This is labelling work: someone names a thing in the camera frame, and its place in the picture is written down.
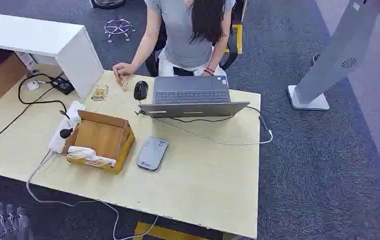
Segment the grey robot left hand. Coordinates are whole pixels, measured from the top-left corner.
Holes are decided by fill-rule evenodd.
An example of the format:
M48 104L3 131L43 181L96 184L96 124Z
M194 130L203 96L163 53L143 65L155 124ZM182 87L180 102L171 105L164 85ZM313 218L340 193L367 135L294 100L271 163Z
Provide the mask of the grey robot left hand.
M0 240L33 240L27 209L0 202Z

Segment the person's right hand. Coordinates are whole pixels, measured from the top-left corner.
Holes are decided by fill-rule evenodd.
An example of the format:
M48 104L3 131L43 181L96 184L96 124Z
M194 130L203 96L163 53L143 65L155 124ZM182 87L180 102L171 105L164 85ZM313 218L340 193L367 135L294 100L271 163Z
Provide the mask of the person's right hand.
M138 66L132 63L120 62L112 67L115 77L119 80L121 76L133 75Z

